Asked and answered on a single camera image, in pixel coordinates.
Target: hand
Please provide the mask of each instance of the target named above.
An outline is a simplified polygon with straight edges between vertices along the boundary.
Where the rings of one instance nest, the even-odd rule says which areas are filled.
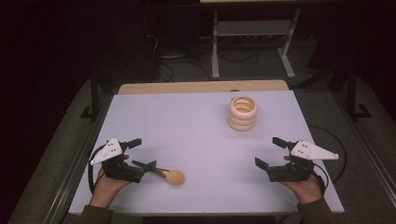
[[[285,157],[286,161],[290,160],[289,156]],[[323,196],[320,191],[320,184],[313,176],[301,182],[281,182],[284,186],[288,187],[296,196],[300,204],[312,203],[321,199]]]
[[[129,185],[130,181],[108,178],[101,168],[98,173],[95,188],[91,197],[90,205],[108,208],[121,189]]]

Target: dark background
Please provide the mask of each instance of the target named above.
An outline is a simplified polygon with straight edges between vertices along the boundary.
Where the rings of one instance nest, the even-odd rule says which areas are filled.
[[[255,10],[248,15],[262,14]],[[105,91],[124,82],[155,79],[155,58],[147,53],[152,43],[145,38],[147,30],[142,23],[167,45],[191,52],[199,51],[194,45],[199,36],[211,32],[211,11],[144,15],[149,20],[128,11],[85,11],[77,1],[0,1],[5,143],[0,149],[0,223],[7,222],[65,110],[93,71]],[[235,10],[222,15],[232,18]],[[236,15],[242,18],[247,13],[236,11]],[[358,7],[304,7],[295,36],[318,39],[312,67],[326,68],[352,51],[359,76],[396,118],[396,72],[392,66],[396,44],[389,35],[395,21],[390,3],[379,1]]]

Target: black cable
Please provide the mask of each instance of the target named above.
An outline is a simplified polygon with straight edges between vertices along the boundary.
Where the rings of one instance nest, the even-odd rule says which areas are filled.
[[[314,163],[315,164],[315,166],[317,166],[322,172],[323,172],[323,174],[326,176],[326,185],[324,186],[324,189],[326,190],[327,189],[327,187],[329,186],[329,176],[326,174],[326,172],[324,171],[324,169],[323,168],[321,168],[319,165],[317,165],[316,163]]]
[[[209,79],[209,81],[211,81],[211,77],[210,77],[209,73],[206,71],[206,69],[205,69],[203,66],[201,66],[201,65],[198,64],[198,63],[194,63],[194,62],[169,62],[169,63],[190,63],[190,64],[194,64],[194,65],[196,65],[196,66],[202,68],[202,69],[205,71],[205,73],[206,73],[207,78]]]
[[[88,183],[90,185],[90,190],[91,193],[93,193],[93,190],[95,188],[95,185],[93,184],[93,166],[91,165],[91,161],[93,160],[93,158],[95,157],[96,153],[98,153],[99,150],[101,150],[103,147],[105,147],[105,145],[97,148],[91,155],[91,158],[88,160]]]
[[[340,173],[339,173],[339,174],[336,176],[336,178],[332,181],[332,182],[335,184],[335,183],[338,181],[338,179],[342,176],[342,174],[344,173],[344,171],[345,171],[346,168],[347,168],[347,151],[346,151],[346,148],[344,147],[343,143],[341,142],[341,140],[340,140],[337,136],[335,136],[333,133],[327,131],[326,129],[320,128],[320,127],[315,126],[315,125],[310,125],[310,124],[308,124],[308,127],[316,128],[316,129],[322,130],[322,131],[325,132],[325,133],[328,133],[329,135],[331,135],[331,136],[340,144],[341,149],[343,150],[343,153],[344,153],[344,163],[343,163],[343,167],[341,168]]]
[[[170,70],[170,73],[166,73],[165,71],[163,71],[163,69],[161,68],[161,66],[164,66],[164,67],[168,68],[168,69]],[[174,71],[173,71],[173,69],[172,69],[169,65],[166,65],[166,64],[164,64],[164,63],[160,63],[159,68],[160,68],[160,71],[161,71],[161,72],[163,72],[164,74],[166,74],[166,75],[169,76],[169,78],[166,79],[165,77],[161,76],[161,73],[160,73],[160,77],[163,78],[164,82],[169,82],[170,80],[172,80],[172,79],[174,78]]]

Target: sleeve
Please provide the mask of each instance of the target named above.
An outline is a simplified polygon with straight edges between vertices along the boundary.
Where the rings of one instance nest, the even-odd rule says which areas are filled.
[[[110,224],[113,210],[85,205],[78,224]]]
[[[326,200],[321,198],[312,203],[297,204],[297,209],[303,217],[304,224],[344,224],[332,213]]]

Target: white table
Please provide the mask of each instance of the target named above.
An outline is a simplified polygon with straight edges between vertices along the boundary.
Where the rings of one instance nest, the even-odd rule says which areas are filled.
[[[247,132],[227,124],[228,103],[246,95],[259,105],[257,123]],[[110,206],[135,216],[275,215],[296,213],[294,195],[270,182],[254,158],[283,165],[289,152],[272,138],[313,142],[292,91],[189,92],[116,95],[94,148],[111,137],[142,138],[126,151],[131,160],[157,161],[159,168],[181,170],[186,182],[169,185],[147,173],[140,184],[123,189]],[[324,167],[321,161],[317,164]],[[97,174],[100,165],[94,166]],[[87,171],[69,212],[79,214],[91,193]],[[325,195],[334,213],[344,212],[332,183]]]

